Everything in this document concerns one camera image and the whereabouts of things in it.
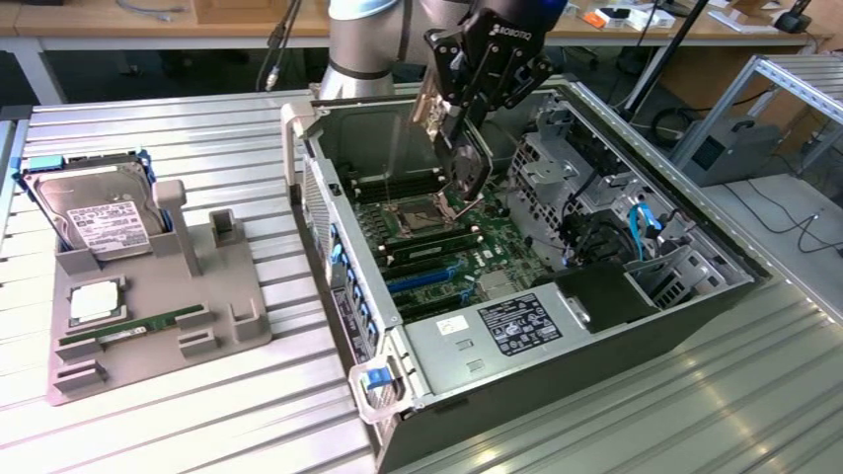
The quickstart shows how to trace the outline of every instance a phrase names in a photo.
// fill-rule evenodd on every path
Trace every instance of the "blue ram slot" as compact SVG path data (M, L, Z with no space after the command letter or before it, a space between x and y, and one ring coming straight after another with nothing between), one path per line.
M396 281L394 283L390 283L386 288L389 293L397 293L398 291L405 291L406 289L417 288L418 286L448 281L453 277L453 274L454 271L450 269L440 270L437 272L432 272L430 274L417 276L416 278Z

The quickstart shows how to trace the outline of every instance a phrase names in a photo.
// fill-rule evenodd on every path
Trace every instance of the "metal frame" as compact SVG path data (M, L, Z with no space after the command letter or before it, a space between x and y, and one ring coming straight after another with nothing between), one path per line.
M657 55L664 54L669 38L644 39L642 46L657 46ZM636 44L634 38L569 38L549 37L546 46L630 46ZM327 37L290 38L287 47L327 47ZM685 39L682 46L805 46L800 36L773 36L766 38L733 39ZM21 65L29 85L38 97L42 106L58 105L66 102L59 84L54 80L50 65L43 57L45 51L70 50L129 50L129 49L230 49L230 48L263 48L263 37L205 37L205 38L54 38L54 37L5 37L0 38L0 50L14 54ZM641 74L632 101L640 93L653 68L648 68Z
M636 131L632 126L613 114L613 111L582 85L574 84L572 90L578 93L578 97L585 102L592 104L593 109L600 112L601 115L606 116L605 123L609 126L612 126L621 134L629 134L633 137L636 136ZM630 145L641 151L641 156L666 178L668 182L670 182L670 184L676 186L689 198L692 198L696 203L696 207L708 216L708 218L717 224L722 222L722 226L730 229L729 237L742 247L746 255L762 263L770 271L776 271L781 276L784 276L786 281L792 283L806 295L818 309L828 316L832 316L837 323L843 323L843 314L837 308L829 304L821 295L804 283L801 278L798 278L798 275L782 264L781 260L776 256L776 253L760 245L757 238L752 235L752 233L720 208L713 200L704 194L693 181L690 181L685 174L680 171L680 166L668 161L668 159L661 155L661 152L646 140L633 138L630 140Z
M732 103L737 100L746 88L754 74L766 77L781 89L790 92L810 107L817 109L829 119L843 125L843 60L834 56L782 54L770 56L753 56L741 69L734 81L728 86L722 97L710 109L701 124L686 135L670 155L678 169L684 168L704 141L713 124L728 113ZM766 94L749 110L749 115L756 117L764 109L776 92ZM843 137L843 128L837 129L830 137L822 140L804 157L798 169L804 169L813 163L821 154Z

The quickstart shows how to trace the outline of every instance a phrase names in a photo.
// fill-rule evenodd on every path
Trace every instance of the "blue latch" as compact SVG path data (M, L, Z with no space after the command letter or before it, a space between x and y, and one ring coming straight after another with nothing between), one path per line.
M339 261L339 255L342 254L342 244L337 244L333 246L333 250L330 251L330 264L335 264Z
M373 368L371 370L366 371L363 383L366 390L371 390L377 387L384 387L389 383L392 383L392 374L389 373L388 367Z

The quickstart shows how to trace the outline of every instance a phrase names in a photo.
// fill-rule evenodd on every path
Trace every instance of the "metal slotted surface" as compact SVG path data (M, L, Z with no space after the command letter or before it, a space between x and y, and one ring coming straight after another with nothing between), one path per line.
M757 61L754 69L843 124L843 58L826 55L772 55Z
M772 284L666 355L398 471L837 473L843 331Z
M297 95L35 109L25 156L142 146L157 178L183 182L187 225L206 221L215 208L233 209L245 221L273 340L50 407L43 393L53 232L14 193L0 247L3 472L371 471L369 440L286 200L278 110Z

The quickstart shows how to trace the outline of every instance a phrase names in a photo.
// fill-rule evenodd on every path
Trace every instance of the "wooden table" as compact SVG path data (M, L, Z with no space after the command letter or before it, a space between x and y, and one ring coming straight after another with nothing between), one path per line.
M589 1L577 3L586 9ZM189 5L189 0L143 0L143 7ZM62 7L23 5L14 21L18 37L6 46L17 56L21 68L42 105L63 102L62 93L51 79L43 60L45 50L127 50L127 49L225 49L262 48L273 23L249 25L198 25L191 14L170 14L171 21L122 10L114 0L66 0ZM652 29L641 44L658 46L653 65L676 34L682 19L670 29ZM289 47L327 46L327 0L305 0L291 30ZM825 38L829 33L810 30ZM549 46L625 46L633 45L640 33L632 28L598 30L580 18L564 17L548 34ZM741 35L701 15L690 29L685 46L805 46L805 35ZM638 80L652 74L644 71ZM632 98L640 92L633 91Z

